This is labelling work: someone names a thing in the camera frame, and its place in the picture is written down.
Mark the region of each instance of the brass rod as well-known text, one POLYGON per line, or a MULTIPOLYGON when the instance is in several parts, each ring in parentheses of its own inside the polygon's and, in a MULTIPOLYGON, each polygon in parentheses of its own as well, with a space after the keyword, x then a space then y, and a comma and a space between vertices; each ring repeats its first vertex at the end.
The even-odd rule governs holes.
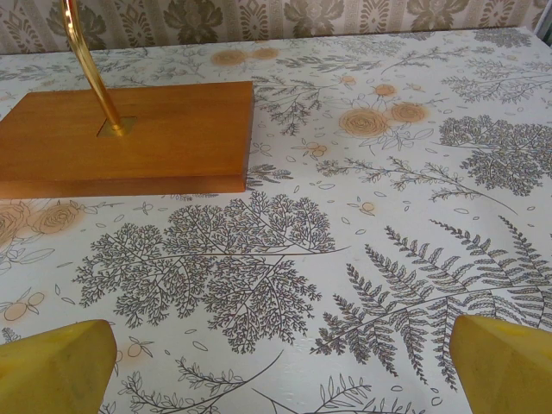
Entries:
POLYGON ((94 90, 97 100, 99 101, 108 122, 111 124, 111 128, 117 135, 125 135, 127 131, 121 122, 119 112, 113 104, 110 94, 105 89, 104 82, 100 77, 92 56, 90 55, 90 50, 86 46, 83 29, 81 28, 80 20, 78 19, 77 0, 60 0, 60 3, 63 25, 66 29, 71 49, 77 55, 77 59, 83 67, 85 76, 94 90))

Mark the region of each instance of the wallpaper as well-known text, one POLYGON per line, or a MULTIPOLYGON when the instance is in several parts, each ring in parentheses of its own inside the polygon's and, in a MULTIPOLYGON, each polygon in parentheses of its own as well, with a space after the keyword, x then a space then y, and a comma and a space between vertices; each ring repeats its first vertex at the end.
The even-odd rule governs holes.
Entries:
MULTIPOLYGON (((547 0, 79 0, 90 48, 534 29, 547 0)), ((69 50, 59 0, 0 0, 0 54, 69 50)))
MULTIPOLYGON (((248 190, 3 200, 0 342, 110 321, 102 414, 469 412, 457 316, 552 330, 551 53, 524 28, 94 52, 109 87, 253 80, 248 190)), ((70 53, 0 57, 0 116, 87 88, 70 53)))

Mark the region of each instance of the wooden block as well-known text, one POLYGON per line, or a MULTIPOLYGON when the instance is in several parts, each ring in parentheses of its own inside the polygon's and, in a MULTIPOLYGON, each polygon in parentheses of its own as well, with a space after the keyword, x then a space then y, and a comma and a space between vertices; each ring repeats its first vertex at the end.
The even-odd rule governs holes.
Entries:
POLYGON ((253 83, 110 90, 130 134, 100 136, 92 91, 32 92, 0 122, 0 198, 245 191, 253 83))
POLYGON ((75 323, 0 347, 0 412, 97 414, 116 361, 107 321, 75 323))
POLYGON ((457 317, 450 355, 474 414, 552 412, 552 334, 489 317, 457 317))

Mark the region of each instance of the table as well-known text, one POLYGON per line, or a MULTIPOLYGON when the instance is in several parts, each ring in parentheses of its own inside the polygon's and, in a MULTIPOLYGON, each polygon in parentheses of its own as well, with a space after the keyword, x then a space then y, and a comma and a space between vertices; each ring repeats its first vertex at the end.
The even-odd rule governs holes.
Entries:
MULTIPOLYGON (((3 201, 3 339, 110 321, 103 414, 468 412, 456 316, 552 329, 551 56, 516 28, 95 52, 109 87, 254 80, 248 191, 3 201)), ((0 68, 1 116, 87 87, 70 53, 0 68)))

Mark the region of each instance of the wooden base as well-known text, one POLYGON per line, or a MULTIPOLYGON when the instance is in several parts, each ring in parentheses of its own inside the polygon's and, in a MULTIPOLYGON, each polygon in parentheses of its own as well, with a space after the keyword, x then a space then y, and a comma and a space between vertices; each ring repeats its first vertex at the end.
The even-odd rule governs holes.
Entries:
POLYGON ((130 134, 97 136, 92 91, 32 92, 0 122, 0 198, 245 191, 253 84, 110 90, 130 134))

